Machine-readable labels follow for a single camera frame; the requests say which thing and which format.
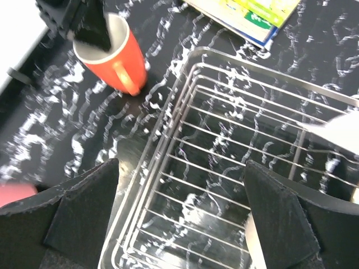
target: pink object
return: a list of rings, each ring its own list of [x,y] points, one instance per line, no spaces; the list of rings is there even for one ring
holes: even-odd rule
[[[36,188],[31,184],[0,185],[0,207],[33,196],[37,192]]]

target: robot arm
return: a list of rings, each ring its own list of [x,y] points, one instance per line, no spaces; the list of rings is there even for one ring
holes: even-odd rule
[[[64,39],[110,50],[103,0],[36,0],[36,6],[47,26]]]

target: magazine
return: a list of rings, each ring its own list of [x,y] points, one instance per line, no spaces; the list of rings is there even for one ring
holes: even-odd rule
[[[187,0],[191,6],[260,48],[269,50],[278,28],[235,0]]]
[[[300,0],[235,0],[276,27],[282,27]]]

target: white object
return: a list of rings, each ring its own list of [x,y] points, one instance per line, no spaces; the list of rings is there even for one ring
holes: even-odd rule
[[[248,217],[245,234],[247,247],[254,266],[256,267],[256,269],[266,269],[267,267],[265,265],[262,247],[260,245],[256,225],[254,224],[252,214],[250,214]]]
[[[0,9],[0,94],[10,81],[9,68],[21,67],[48,30],[35,0],[2,1]]]
[[[331,119],[327,124],[298,123],[303,129],[359,155],[359,111]]]
[[[355,191],[353,192],[351,202],[359,205],[359,189],[355,189]]]

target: black countertop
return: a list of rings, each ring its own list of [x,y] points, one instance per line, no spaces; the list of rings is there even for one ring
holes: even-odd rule
[[[359,94],[358,8],[355,0],[303,0],[270,53],[262,53],[172,0],[107,0],[107,11],[124,16],[140,44],[149,73],[145,88],[137,97],[114,91],[76,59],[72,44],[45,36],[22,69],[35,85],[13,82],[1,96],[0,182],[55,185],[116,157],[116,210],[188,53],[198,46]]]

